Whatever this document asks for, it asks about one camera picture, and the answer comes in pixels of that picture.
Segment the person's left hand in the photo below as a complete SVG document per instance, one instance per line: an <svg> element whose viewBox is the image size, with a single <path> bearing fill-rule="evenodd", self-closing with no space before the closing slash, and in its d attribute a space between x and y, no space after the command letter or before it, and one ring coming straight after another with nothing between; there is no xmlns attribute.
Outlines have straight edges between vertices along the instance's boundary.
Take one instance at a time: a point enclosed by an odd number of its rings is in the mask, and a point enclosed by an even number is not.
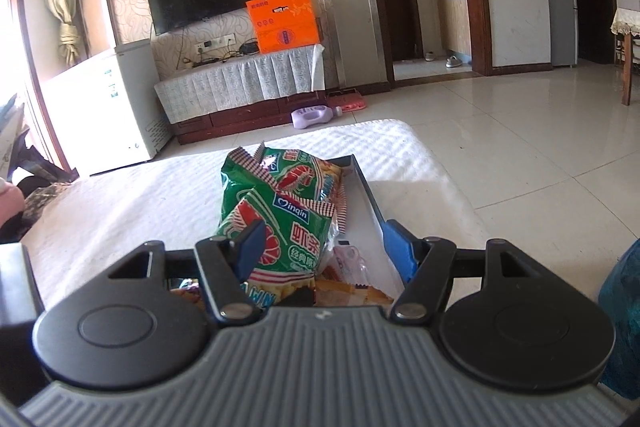
<svg viewBox="0 0 640 427"><path fill-rule="evenodd" d="M25 197L14 184L0 179L0 227L20 215L25 209Z"/></svg>

